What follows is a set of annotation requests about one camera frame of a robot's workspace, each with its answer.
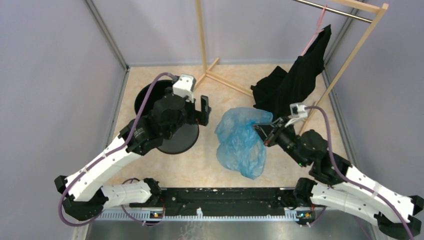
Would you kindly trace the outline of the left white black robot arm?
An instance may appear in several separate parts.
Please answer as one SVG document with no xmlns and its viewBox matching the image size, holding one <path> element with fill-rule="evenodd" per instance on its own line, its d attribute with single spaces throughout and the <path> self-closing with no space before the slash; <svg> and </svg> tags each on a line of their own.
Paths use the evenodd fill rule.
<svg viewBox="0 0 424 240">
<path fill-rule="evenodd" d="M 201 109 L 184 97 L 166 94 L 157 100 L 147 115 L 138 112 L 109 146 L 92 162 L 73 175 L 58 176 L 54 183 L 61 193 L 58 215 L 75 219 L 81 226 L 99 216 L 102 211 L 127 204 L 154 207 L 161 200 L 161 188 L 153 178 L 134 183 L 106 185 L 115 173 L 131 162 L 158 149 L 176 155 L 188 151 L 198 140 L 200 126 L 209 122 L 209 99 L 200 98 Z"/>
</svg>

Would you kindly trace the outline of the pink hanger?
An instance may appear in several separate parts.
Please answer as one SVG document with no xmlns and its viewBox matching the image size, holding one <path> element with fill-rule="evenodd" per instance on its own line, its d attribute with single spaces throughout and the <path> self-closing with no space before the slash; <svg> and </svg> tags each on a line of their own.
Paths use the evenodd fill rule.
<svg viewBox="0 0 424 240">
<path fill-rule="evenodd" d="M 304 50 L 302 51 L 301 56 L 303 56 L 307 52 L 307 50 L 309 49 L 309 47 L 312 45 L 314 39 L 319 35 L 319 33 L 321 33 L 323 31 L 321 29 L 321 25 L 322 25 L 322 21 L 323 21 L 325 12 L 327 10 L 327 7 L 328 7 L 327 5 L 324 5 L 323 9 L 321 10 L 320 15 L 319 15 L 319 18 L 318 18 L 318 20 L 316 22 L 315 32 L 314 32 L 312 38 L 310 39 L 310 41 L 308 42 L 308 44 L 306 45 L 306 47 L 304 48 Z"/>
</svg>

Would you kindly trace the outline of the black trash bin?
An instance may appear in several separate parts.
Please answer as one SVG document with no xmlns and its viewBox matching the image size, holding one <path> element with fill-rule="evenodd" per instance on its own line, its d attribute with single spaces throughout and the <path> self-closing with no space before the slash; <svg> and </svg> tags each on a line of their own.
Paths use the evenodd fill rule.
<svg viewBox="0 0 424 240">
<path fill-rule="evenodd" d="M 187 124 L 186 100 L 173 94 L 171 80 L 158 80 L 146 85 L 136 96 L 136 117 L 127 125 L 131 130 L 128 151 L 146 155 L 153 149 L 175 155 L 190 149 L 198 139 L 199 125 Z"/>
</svg>

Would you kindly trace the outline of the black cloth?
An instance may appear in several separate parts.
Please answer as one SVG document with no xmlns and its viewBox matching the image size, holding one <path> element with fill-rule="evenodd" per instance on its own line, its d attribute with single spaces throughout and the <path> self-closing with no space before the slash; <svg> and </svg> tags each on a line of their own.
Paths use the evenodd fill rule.
<svg viewBox="0 0 424 240">
<path fill-rule="evenodd" d="M 316 88 L 324 70 L 324 55 L 331 39 L 331 25 L 325 26 L 304 55 L 297 57 L 289 71 L 280 66 L 252 85 L 254 108 L 273 114 L 273 119 L 291 114 L 290 104 L 303 102 Z"/>
</svg>

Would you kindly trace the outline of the blue plastic trash bag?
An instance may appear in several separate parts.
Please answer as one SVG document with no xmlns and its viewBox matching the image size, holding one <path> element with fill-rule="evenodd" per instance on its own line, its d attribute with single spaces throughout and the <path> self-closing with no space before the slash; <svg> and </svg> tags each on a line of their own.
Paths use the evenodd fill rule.
<svg viewBox="0 0 424 240">
<path fill-rule="evenodd" d="M 273 114 L 261 109 L 235 107 L 227 110 L 214 131 L 219 142 L 218 162 L 246 178 L 258 178 L 264 171 L 267 150 L 253 125 L 268 124 L 272 120 Z"/>
</svg>

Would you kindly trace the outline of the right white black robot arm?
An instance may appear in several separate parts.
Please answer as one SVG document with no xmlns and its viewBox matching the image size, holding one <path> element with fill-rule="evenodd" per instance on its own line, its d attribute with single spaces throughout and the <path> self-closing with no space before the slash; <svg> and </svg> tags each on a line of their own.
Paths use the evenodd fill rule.
<svg viewBox="0 0 424 240">
<path fill-rule="evenodd" d="M 325 206 L 367 221 L 396 240 L 410 240 L 422 230 L 415 216 L 424 209 L 424 199 L 394 192 L 366 176 L 349 160 L 333 153 L 318 132 L 295 133 L 286 118 L 276 123 L 254 124 L 266 147 L 279 146 L 299 166 L 310 167 L 312 179 L 300 178 L 293 192 L 299 206 Z"/>
</svg>

